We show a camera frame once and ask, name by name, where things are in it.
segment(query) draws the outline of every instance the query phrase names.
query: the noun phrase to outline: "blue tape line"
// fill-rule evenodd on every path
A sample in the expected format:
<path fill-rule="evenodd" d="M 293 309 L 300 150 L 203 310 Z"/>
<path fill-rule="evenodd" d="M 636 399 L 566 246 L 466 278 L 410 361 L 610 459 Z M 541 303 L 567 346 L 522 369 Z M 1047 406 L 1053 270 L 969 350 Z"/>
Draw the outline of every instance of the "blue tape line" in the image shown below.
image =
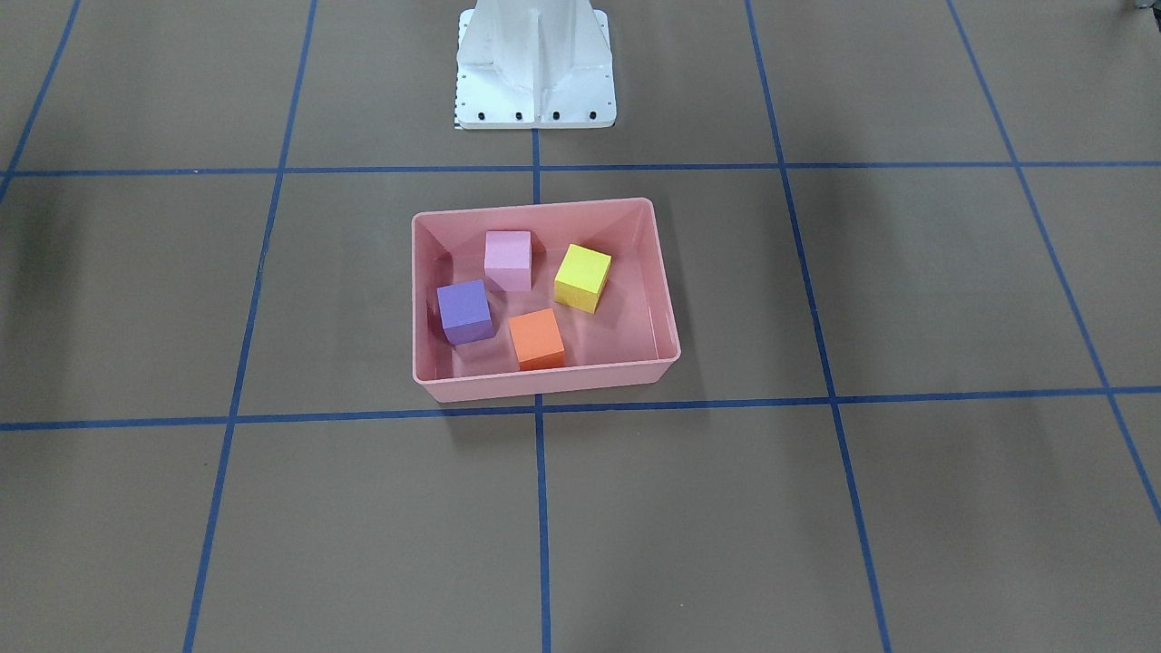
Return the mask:
<path fill-rule="evenodd" d="M 536 505 L 540 523 L 540 645 L 553 651 L 551 567 L 548 550 L 548 465 L 545 455 L 545 396 L 536 395 Z"/>
<path fill-rule="evenodd" d="M 8 160 L 8 168 L 3 179 L 0 180 L 0 202 L 3 202 L 5 195 L 8 194 L 8 187 L 14 179 L 13 173 L 16 171 L 16 166 L 20 165 L 20 157 L 24 155 L 28 137 L 33 134 L 33 125 L 36 123 L 36 116 L 41 113 L 41 106 L 44 105 L 44 96 L 49 94 L 49 85 L 52 84 L 52 76 L 57 73 L 57 66 L 60 64 L 60 57 L 64 56 L 65 45 L 68 44 L 68 36 L 72 35 L 72 27 L 77 22 L 77 12 L 79 9 L 80 0 L 73 0 L 72 9 L 68 10 L 68 20 L 65 21 L 65 28 L 60 33 L 60 41 L 57 43 L 57 50 L 52 53 L 52 63 L 49 64 L 49 70 L 44 73 L 41 91 L 36 94 L 33 109 L 28 112 L 28 120 L 24 121 L 24 129 L 21 130 L 20 139 L 16 141 L 16 150 L 13 151 L 12 159 Z"/>
<path fill-rule="evenodd" d="M 1161 167 L 1161 162 L 1021 162 L 1022 167 Z"/>
<path fill-rule="evenodd" d="M 194 637 L 197 634 L 197 619 L 202 613 L 202 597 L 205 591 L 205 577 L 210 571 L 210 553 L 214 551 L 214 533 L 217 531 L 217 516 L 222 508 L 222 490 L 225 488 L 225 471 L 230 464 L 230 450 L 233 446 L 233 423 L 225 426 L 222 437 L 222 452 L 218 454 L 218 469 L 214 478 L 214 494 L 210 497 L 209 518 L 205 521 L 205 537 L 202 539 L 202 555 L 197 560 L 197 577 L 194 581 L 194 597 L 189 604 L 189 620 L 186 623 L 186 638 L 181 646 L 182 653 L 193 653 Z"/>
<path fill-rule="evenodd" d="M 777 163 L 719 163 L 719 164 L 556 164 L 543 165 L 545 172 L 661 172 L 668 170 L 777 170 Z"/>
<path fill-rule="evenodd" d="M 967 393 L 916 393 L 901 395 L 851 395 L 835 397 L 841 404 L 856 403 L 918 403 L 930 401 L 990 401 L 1008 399 L 1104 396 L 1104 388 L 1053 388 L 1044 390 L 995 390 Z"/>
<path fill-rule="evenodd" d="M 1104 388 L 1051 388 L 1030 390 L 986 390 L 962 393 L 914 393 L 895 395 L 839 395 L 838 404 L 875 403 L 923 403 L 936 401 L 1002 401 L 1037 397 L 1104 396 Z M 1161 386 L 1125 386 L 1111 388 L 1116 395 L 1156 395 Z M 793 406 L 828 406 L 830 397 L 774 397 L 774 399 L 722 399 L 695 401 L 655 401 L 625 403 L 562 403 L 540 408 L 545 414 L 572 412 L 621 412 L 649 410 L 729 410 L 744 408 L 785 408 Z M 300 422 L 353 422 L 390 419 L 428 419 L 448 417 L 486 417 L 493 415 L 533 415 L 533 406 L 498 406 L 481 408 L 432 408 L 403 410 L 360 410 L 347 412 L 269 412 L 238 415 L 235 424 L 295 424 Z M 231 422 L 229 416 L 201 417 L 144 417 L 128 419 L 75 419 L 62 422 L 0 422 L 0 432 L 20 431 L 66 431 L 86 429 L 138 429 L 149 426 L 222 426 Z"/>
<path fill-rule="evenodd" d="M 23 170 L 13 177 L 202 177 L 216 174 L 276 174 L 276 167 L 171 167 L 125 170 Z"/>
<path fill-rule="evenodd" d="M 433 408 L 416 410 L 362 410 L 355 412 L 301 412 L 239 415 L 238 424 L 296 424 L 303 422 L 358 422 L 385 419 L 425 419 L 444 417 L 482 417 L 489 415 L 532 415 L 531 406 L 504 406 L 492 408 Z"/>
<path fill-rule="evenodd" d="M 1155 395 L 1161 394 L 1161 386 L 1125 386 L 1112 388 L 1115 395 Z"/>
<path fill-rule="evenodd" d="M 1125 449 L 1128 450 L 1128 457 L 1133 460 L 1137 475 L 1140 476 L 1141 485 L 1145 486 L 1145 496 L 1148 497 L 1149 505 L 1153 507 L 1153 516 L 1156 517 L 1158 524 L 1161 524 L 1161 501 L 1158 501 L 1158 494 L 1153 488 L 1153 482 L 1149 480 L 1149 473 L 1145 469 L 1145 461 L 1141 460 L 1141 454 L 1137 451 L 1137 443 L 1133 442 L 1133 436 L 1128 431 L 1128 424 L 1125 423 L 1125 416 L 1122 415 L 1120 406 L 1112 393 L 1109 393 L 1109 408 L 1112 409 L 1112 416 L 1117 419 L 1117 428 L 1120 429 L 1120 437 L 1125 440 Z"/>
<path fill-rule="evenodd" d="M 291 166 L 287 174 L 397 174 L 406 172 L 528 172 L 531 165 L 365 165 Z"/>
<path fill-rule="evenodd" d="M 863 565 L 866 569 L 867 587 L 871 590 L 871 601 L 874 607 L 875 623 L 879 626 L 879 639 L 885 653 L 892 652 L 890 634 L 887 629 L 887 617 L 882 605 L 882 596 L 879 591 L 879 577 L 875 573 L 874 557 L 871 552 L 871 540 L 866 530 L 866 521 L 863 516 L 863 502 L 859 498 L 858 483 L 854 478 L 854 467 L 851 462 L 850 450 L 846 445 L 846 430 L 843 426 L 843 418 L 839 404 L 836 400 L 835 380 L 831 374 L 830 359 L 827 354 L 827 342 L 822 332 L 822 322 L 819 318 L 819 306 L 815 301 L 814 285 L 810 281 L 810 268 L 807 265 L 806 247 L 802 244 L 802 232 L 799 228 L 798 210 L 794 206 L 794 194 L 791 189 L 789 172 L 786 167 L 786 157 L 783 152 L 783 141 L 778 130 L 778 117 L 774 112 L 773 95 L 770 92 L 770 82 L 766 76 L 766 66 L 762 56 L 762 44 L 758 40 L 758 27 L 753 19 L 753 6 L 750 0 L 745 0 L 745 14 L 750 23 L 750 40 L 753 44 L 753 56 L 758 65 L 758 77 L 762 80 L 762 93 L 766 102 L 766 115 L 770 120 L 770 132 L 774 141 L 774 153 L 778 156 L 779 174 L 783 180 L 783 192 L 786 194 L 786 210 L 789 214 L 791 228 L 794 231 L 794 249 L 798 251 L 799 267 L 802 273 L 802 285 L 806 288 L 807 302 L 810 306 L 810 320 L 814 323 L 814 337 L 819 347 L 819 359 L 822 365 L 822 374 L 827 382 L 827 396 L 830 403 L 830 412 L 835 423 L 835 435 L 838 438 L 838 449 L 843 459 L 843 471 L 846 475 L 846 489 L 850 494 L 851 511 L 854 516 L 854 525 L 858 530 L 859 547 L 863 552 Z"/>
<path fill-rule="evenodd" d="M 0 422 L 0 432 L 67 431 L 88 429 L 143 429 L 150 426 L 223 426 L 225 416 L 143 417 L 131 419 L 72 419 L 63 422 Z"/>
<path fill-rule="evenodd" d="M 956 2 L 953 0 L 945 1 L 947 3 L 947 10 L 951 12 L 952 20 L 956 22 L 956 29 L 959 30 L 959 37 L 964 42 L 964 49 L 967 51 L 967 57 L 972 62 L 972 69 L 975 71 L 975 78 L 979 80 L 980 88 L 983 91 L 983 96 L 988 101 L 988 108 L 991 109 L 991 116 L 996 121 L 996 128 L 1000 130 L 1000 136 L 1004 142 L 1004 148 L 1008 149 L 1008 156 L 1011 158 L 1012 164 L 1015 164 L 1016 175 L 1019 178 L 1021 187 L 1024 189 L 1024 198 L 1027 200 L 1027 206 L 1032 210 L 1032 217 L 1036 220 L 1036 225 L 1040 231 L 1040 238 L 1044 241 L 1044 246 L 1048 251 L 1048 258 L 1052 260 L 1052 267 L 1057 271 L 1057 279 L 1060 281 L 1060 286 L 1065 290 L 1065 296 L 1068 300 L 1068 307 L 1073 311 L 1076 326 L 1080 329 L 1081 337 L 1084 340 L 1084 347 L 1088 350 L 1089 358 L 1093 360 L 1093 367 L 1096 369 L 1097 376 L 1101 379 L 1101 387 L 1108 395 L 1109 407 L 1112 409 L 1113 416 L 1117 418 L 1117 426 L 1120 429 L 1120 436 L 1125 440 L 1125 446 L 1128 449 L 1128 454 L 1133 459 L 1133 466 L 1137 467 L 1137 474 L 1141 480 L 1141 486 L 1145 488 L 1145 494 L 1148 496 L 1149 503 L 1153 507 L 1153 516 L 1156 518 L 1158 523 L 1161 524 L 1161 503 L 1158 502 L 1156 490 L 1153 488 L 1153 481 L 1149 480 L 1148 472 L 1145 469 L 1145 465 L 1141 464 L 1140 454 L 1137 451 L 1137 444 L 1133 442 L 1133 436 L 1128 431 L 1128 425 L 1120 415 L 1120 407 L 1117 406 L 1116 393 L 1112 390 L 1112 385 L 1109 382 L 1109 376 L 1105 374 L 1104 365 L 1101 364 L 1101 357 L 1097 354 L 1096 346 L 1093 344 L 1093 338 L 1089 335 L 1088 326 L 1084 324 L 1084 317 L 1081 315 L 1076 296 L 1073 294 L 1073 288 L 1068 284 L 1065 268 L 1060 263 L 1060 258 L 1057 256 L 1057 249 L 1053 246 L 1052 238 L 1048 236 L 1048 228 L 1044 222 L 1044 217 L 1040 215 L 1040 208 L 1036 203 L 1032 188 L 1029 186 L 1027 177 L 1024 174 L 1023 164 L 1021 164 L 1019 158 L 1016 156 L 1016 149 L 1012 146 L 1011 138 L 1008 136 L 1008 128 L 1004 127 L 1004 121 L 1000 116 L 1000 109 L 996 107 L 996 101 L 991 95 L 991 89 L 988 87 L 988 81 L 983 77 L 983 70 L 980 69 L 980 62 L 975 57 L 975 50 L 972 48 L 972 42 L 967 37 L 967 30 L 964 28 L 964 22 L 959 17 L 959 12 L 956 10 Z"/>
<path fill-rule="evenodd" d="M 279 198 L 282 193 L 282 170 L 286 168 L 287 158 L 290 152 L 290 141 L 294 135 L 295 114 L 298 110 L 298 96 L 302 93 L 302 80 L 307 71 L 307 57 L 310 53 L 310 38 L 315 28 L 315 15 L 318 9 L 318 0 L 310 1 L 310 12 L 307 14 L 307 30 L 302 38 L 302 50 L 298 55 L 298 71 L 295 76 L 294 91 L 290 94 L 290 108 L 287 110 L 287 125 L 282 136 L 282 152 L 279 156 L 279 173 L 274 178 L 274 189 L 271 192 L 271 207 L 266 215 L 266 229 L 262 234 L 262 246 L 258 256 L 258 270 L 254 272 L 254 286 L 250 297 L 250 313 L 246 317 L 246 331 L 241 340 L 241 352 L 238 354 L 238 372 L 235 376 L 233 393 L 230 399 L 230 422 L 226 424 L 225 435 L 222 438 L 222 454 L 218 459 L 218 472 L 214 482 L 214 496 L 210 501 L 210 511 L 205 521 L 205 539 L 202 543 L 202 555 L 197 565 L 197 580 L 194 583 L 194 597 L 189 607 L 189 622 L 186 625 L 186 638 L 182 647 L 183 653 L 193 653 L 194 639 L 197 634 L 197 619 L 201 615 L 202 596 L 205 591 L 205 577 L 209 572 L 210 557 L 214 552 L 214 533 L 217 530 L 218 511 L 222 505 L 222 493 L 225 488 L 225 473 L 230 462 L 230 449 L 233 444 L 233 431 L 238 417 L 238 407 L 241 403 L 241 387 L 246 378 L 246 365 L 250 358 L 250 345 L 254 335 L 254 322 L 258 318 L 259 299 L 262 293 L 262 272 L 266 266 L 266 256 L 271 249 L 271 234 L 274 230 L 274 220 L 277 215 Z"/>
<path fill-rule="evenodd" d="M 789 170 L 860 170 L 860 168 L 944 168 L 944 167 L 1011 167 L 1009 162 L 834 162 L 788 163 Z"/>
<path fill-rule="evenodd" d="M 706 410 L 715 408 L 774 408 L 786 406 L 827 406 L 828 397 L 717 399 L 699 401 L 652 401 L 626 403 L 563 403 L 546 406 L 545 412 L 605 412 L 635 410 Z"/>
<path fill-rule="evenodd" d="M 532 130 L 532 203 L 540 203 L 540 130 Z"/>
<path fill-rule="evenodd" d="M 979 168 L 1014 167 L 1011 162 L 829 162 L 786 163 L 787 170 L 864 170 L 864 168 Z M 1161 162 L 1021 162 L 1022 167 L 1161 167 Z M 690 164 L 572 164 L 540 165 L 541 172 L 663 172 L 683 170 L 778 170 L 771 163 L 690 163 Z M 447 172 L 533 172 L 535 165 L 367 165 L 367 166 L 287 166 L 286 174 L 402 174 Z M 277 167 L 174 167 L 123 170 L 16 170 L 17 178 L 53 177 L 204 177 L 215 174 L 277 174 Z"/>

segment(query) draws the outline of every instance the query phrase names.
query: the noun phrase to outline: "purple cube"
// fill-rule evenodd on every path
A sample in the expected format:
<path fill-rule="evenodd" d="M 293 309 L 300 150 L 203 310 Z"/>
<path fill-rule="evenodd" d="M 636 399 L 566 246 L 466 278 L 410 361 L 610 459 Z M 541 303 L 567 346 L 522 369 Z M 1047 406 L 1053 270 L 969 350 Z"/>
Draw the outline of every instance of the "purple cube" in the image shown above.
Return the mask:
<path fill-rule="evenodd" d="M 506 293 L 532 289 L 532 232 L 484 235 L 484 277 Z"/>
<path fill-rule="evenodd" d="M 462 345 L 496 335 L 483 279 L 444 286 L 435 290 L 435 295 L 447 342 Z"/>

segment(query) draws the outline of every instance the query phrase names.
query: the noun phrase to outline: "white metal pedestal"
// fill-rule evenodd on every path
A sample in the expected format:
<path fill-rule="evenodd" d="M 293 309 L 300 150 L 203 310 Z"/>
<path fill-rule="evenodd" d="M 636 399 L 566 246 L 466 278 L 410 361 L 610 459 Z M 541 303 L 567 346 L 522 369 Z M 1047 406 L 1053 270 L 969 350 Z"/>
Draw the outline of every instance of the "white metal pedestal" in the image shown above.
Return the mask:
<path fill-rule="evenodd" d="M 479 0 L 460 15 L 455 125 L 578 129 L 616 120 L 608 16 L 589 0 Z"/>

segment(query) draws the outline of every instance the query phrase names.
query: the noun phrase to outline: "orange cube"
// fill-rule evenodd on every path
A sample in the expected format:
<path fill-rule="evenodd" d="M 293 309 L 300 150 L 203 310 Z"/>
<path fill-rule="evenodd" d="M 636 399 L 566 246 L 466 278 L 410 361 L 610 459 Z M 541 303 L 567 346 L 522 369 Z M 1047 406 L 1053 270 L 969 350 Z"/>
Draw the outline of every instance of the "orange cube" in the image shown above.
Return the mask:
<path fill-rule="evenodd" d="M 509 331 L 521 372 L 564 367 L 564 340 L 553 309 L 510 317 Z"/>

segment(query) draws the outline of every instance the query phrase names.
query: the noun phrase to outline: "yellow cube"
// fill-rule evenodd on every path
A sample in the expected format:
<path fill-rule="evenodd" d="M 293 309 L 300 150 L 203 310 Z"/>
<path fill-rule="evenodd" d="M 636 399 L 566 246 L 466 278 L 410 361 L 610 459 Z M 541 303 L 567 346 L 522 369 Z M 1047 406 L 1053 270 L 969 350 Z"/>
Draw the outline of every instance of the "yellow cube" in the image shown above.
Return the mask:
<path fill-rule="evenodd" d="M 569 245 L 553 286 L 556 301 L 597 313 L 597 302 L 608 280 L 608 266 L 613 257 L 592 251 L 580 245 Z"/>

